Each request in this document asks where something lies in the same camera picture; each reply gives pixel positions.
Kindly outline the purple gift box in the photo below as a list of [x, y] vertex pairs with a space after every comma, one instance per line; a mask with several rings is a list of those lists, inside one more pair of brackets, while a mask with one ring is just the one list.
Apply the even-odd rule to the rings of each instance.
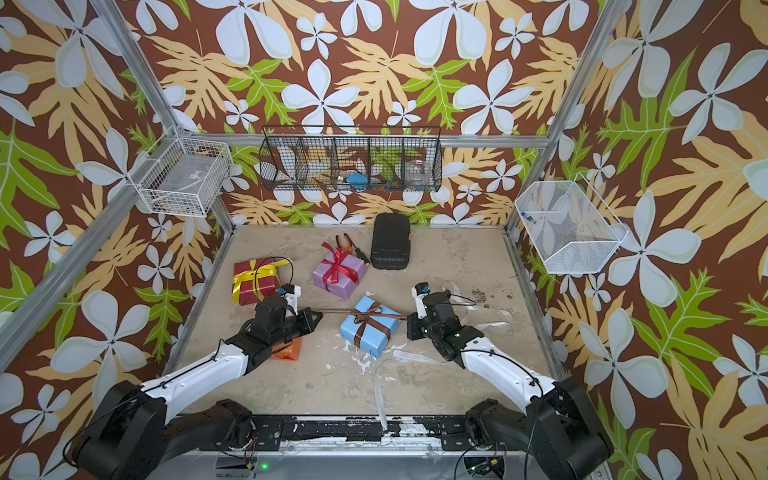
[[[324, 259], [328, 259], [328, 260], [332, 259], [330, 252], [326, 254]], [[348, 266], [349, 268], [354, 269], [358, 273], [360, 278], [360, 283], [355, 284], [352, 281], [350, 281], [346, 276], [340, 275], [338, 284], [329, 283], [328, 288], [325, 288], [324, 281], [323, 281], [323, 274], [326, 272], [328, 266], [324, 265], [322, 261], [317, 265], [317, 267], [313, 271], [313, 280], [315, 285], [318, 288], [321, 288], [326, 292], [329, 292], [343, 300], [349, 300], [352, 294], [354, 293], [354, 291], [356, 290], [356, 288], [360, 285], [361, 281], [365, 277], [367, 273], [367, 266], [363, 263], [362, 260], [358, 259], [354, 255], [349, 254], [349, 256], [343, 262], [343, 264], [345, 266]]]

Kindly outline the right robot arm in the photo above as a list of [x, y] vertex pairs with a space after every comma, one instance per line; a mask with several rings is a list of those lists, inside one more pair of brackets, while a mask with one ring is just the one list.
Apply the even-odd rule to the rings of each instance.
[[477, 447], [502, 444], [535, 459], [549, 479], [585, 479], [614, 453], [613, 443], [585, 388], [554, 380], [502, 352], [483, 332], [461, 323], [448, 291], [425, 282], [412, 288], [416, 311], [407, 317], [410, 340], [429, 339], [448, 362], [489, 382], [518, 409], [487, 399], [465, 414]]

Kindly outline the orange gift box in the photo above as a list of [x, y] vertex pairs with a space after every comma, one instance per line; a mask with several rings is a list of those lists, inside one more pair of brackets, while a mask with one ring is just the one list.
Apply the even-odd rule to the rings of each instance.
[[302, 339], [297, 338], [273, 349], [272, 357], [280, 360], [297, 361], [300, 357]]

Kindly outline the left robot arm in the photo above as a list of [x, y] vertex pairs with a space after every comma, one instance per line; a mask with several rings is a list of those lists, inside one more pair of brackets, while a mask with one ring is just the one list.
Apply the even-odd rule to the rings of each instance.
[[229, 453], [247, 446], [255, 434], [247, 407], [220, 400], [197, 413], [186, 408], [312, 333], [322, 317], [286, 296], [268, 297], [212, 353], [161, 378], [111, 387], [89, 423], [64, 447], [64, 460], [96, 479], [145, 479], [160, 464], [192, 450], [215, 446]]

